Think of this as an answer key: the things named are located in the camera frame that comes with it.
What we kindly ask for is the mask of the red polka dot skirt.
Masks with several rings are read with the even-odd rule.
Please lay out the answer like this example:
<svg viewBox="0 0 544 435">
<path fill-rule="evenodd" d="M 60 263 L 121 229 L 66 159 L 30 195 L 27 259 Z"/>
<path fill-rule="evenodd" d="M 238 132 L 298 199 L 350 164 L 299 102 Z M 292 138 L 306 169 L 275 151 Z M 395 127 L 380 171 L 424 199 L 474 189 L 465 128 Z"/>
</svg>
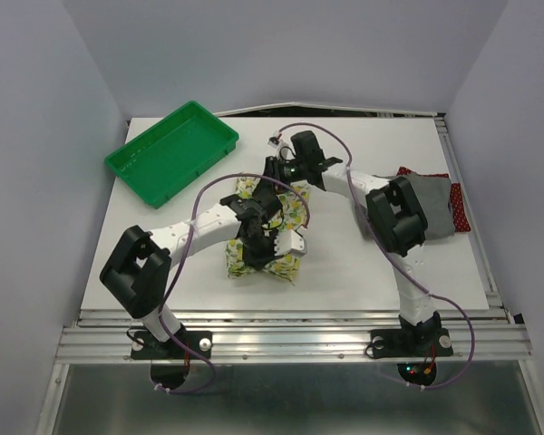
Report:
<svg viewBox="0 0 544 435">
<path fill-rule="evenodd" d="M 419 174 L 401 166 L 396 175 L 407 178 L 413 186 L 428 221 L 428 240 L 471 231 L 461 184 L 452 181 L 449 173 Z"/>
</svg>

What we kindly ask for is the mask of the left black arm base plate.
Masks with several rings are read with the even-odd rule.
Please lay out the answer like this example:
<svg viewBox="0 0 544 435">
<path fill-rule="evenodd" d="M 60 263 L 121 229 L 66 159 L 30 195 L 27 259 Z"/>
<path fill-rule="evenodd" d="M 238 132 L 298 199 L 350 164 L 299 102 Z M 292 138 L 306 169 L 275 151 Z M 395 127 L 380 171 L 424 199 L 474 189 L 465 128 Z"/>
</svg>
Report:
<svg viewBox="0 0 544 435">
<path fill-rule="evenodd" d="M 198 357 L 191 355 L 171 339 L 168 339 L 165 343 L 159 342 L 146 329 L 130 329 L 126 332 L 126 335 L 131 340 L 131 358 L 135 361 L 183 361 L 185 358 L 198 360 Z M 179 336 L 179 340 L 203 357 L 207 359 L 211 357 L 212 332 L 205 330 L 185 331 Z"/>
</svg>

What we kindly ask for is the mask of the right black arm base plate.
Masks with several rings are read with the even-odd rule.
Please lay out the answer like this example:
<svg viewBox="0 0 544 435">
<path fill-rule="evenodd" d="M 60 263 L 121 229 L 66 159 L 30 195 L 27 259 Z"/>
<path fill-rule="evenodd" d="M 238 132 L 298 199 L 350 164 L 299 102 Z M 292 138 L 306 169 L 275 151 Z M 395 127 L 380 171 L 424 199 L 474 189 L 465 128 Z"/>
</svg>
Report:
<svg viewBox="0 0 544 435">
<path fill-rule="evenodd" d="M 451 357 L 452 342 L 442 344 L 444 336 L 449 337 L 444 328 L 426 335 L 408 329 L 376 329 L 370 332 L 364 353 L 371 359 Z"/>
</svg>

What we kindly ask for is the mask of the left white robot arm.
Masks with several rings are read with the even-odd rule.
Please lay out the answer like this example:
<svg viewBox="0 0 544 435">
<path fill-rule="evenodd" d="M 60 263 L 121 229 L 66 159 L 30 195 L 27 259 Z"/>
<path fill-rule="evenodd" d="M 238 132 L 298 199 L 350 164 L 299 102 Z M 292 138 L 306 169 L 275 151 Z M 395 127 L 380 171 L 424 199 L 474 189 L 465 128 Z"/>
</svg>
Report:
<svg viewBox="0 0 544 435">
<path fill-rule="evenodd" d="M 251 198 L 229 195 L 197 217 L 168 227 L 127 228 L 102 268 L 100 281 L 131 318 L 143 324 L 147 334 L 134 342 L 165 357 L 181 358 L 183 345 L 197 350 L 164 303 L 170 270 L 182 266 L 186 256 L 236 239 L 242 244 L 244 265 L 262 270 L 279 258 L 279 231 L 265 226 L 281 210 L 280 199 L 267 189 Z"/>
</svg>

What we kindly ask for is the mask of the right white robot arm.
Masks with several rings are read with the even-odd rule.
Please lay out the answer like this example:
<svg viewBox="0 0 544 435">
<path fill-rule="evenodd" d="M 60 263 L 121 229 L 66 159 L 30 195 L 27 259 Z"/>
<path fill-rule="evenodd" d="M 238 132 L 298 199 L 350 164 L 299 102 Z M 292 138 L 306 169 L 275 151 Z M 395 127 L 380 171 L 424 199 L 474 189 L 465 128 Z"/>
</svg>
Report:
<svg viewBox="0 0 544 435">
<path fill-rule="evenodd" d="M 288 159 L 280 136 L 269 139 L 277 155 L 266 158 L 264 174 L 285 185 L 305 181 L 352 200 L 393 267 L 400 326 L 371 330 L 365 354 L 372 359 L 452 356 L 452 340 L 442 327 L 433 296 L 417 282 L 423 268 L 428 222 L 411 183 L 404 177 L 383 179 L 354 172 L 349 161 L 326 158 L 310 130 L 299 132 L 291 140 L 293 158 Z"/>
</svg>

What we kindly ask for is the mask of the yellow lemon print skirt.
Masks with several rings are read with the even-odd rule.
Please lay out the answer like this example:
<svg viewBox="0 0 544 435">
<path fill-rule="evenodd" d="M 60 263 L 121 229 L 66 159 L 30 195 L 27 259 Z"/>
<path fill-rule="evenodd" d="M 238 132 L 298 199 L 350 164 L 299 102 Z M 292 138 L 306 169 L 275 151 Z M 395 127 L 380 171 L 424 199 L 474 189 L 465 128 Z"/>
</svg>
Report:
<svg viewBox="0 0 544 435">
<path fill-rule="evenodd" d="M 235 193 L 241 198 L 250 198 L 260 182 L 252 177 L 240 177 L 236 180 Z M 274 230 L 279 234 L 288 230 L 300 230 L 307 219 L 307 212 L 300 198 L 292 191 L 277 194 L 282 209 L 263 225 L 264 235 L 270 236 Z M 225 258 L 228 278 L 235 279 L 257 272 L 254 267 L 243 261 L 243 243 L 238 240 L 228 241 Z M 267 263 L 262 272 L 293 284 L 296 280 L 300 260 L 294 255 L 285 255 Z"/>
</svg>

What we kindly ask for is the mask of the grey skirt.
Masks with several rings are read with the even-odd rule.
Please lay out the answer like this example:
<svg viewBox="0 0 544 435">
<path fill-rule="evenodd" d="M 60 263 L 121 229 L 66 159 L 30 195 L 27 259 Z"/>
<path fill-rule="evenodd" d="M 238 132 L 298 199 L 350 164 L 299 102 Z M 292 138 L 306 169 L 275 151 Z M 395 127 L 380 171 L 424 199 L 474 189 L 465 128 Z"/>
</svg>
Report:
<svg viewBox="0 0 544 435">
<path fill-rule="evenodd" d="M 409 172 L 370 181 L 362 209 L 387 251 L 401 253 L 454 234 L 448 178 Z"/>
</svg>

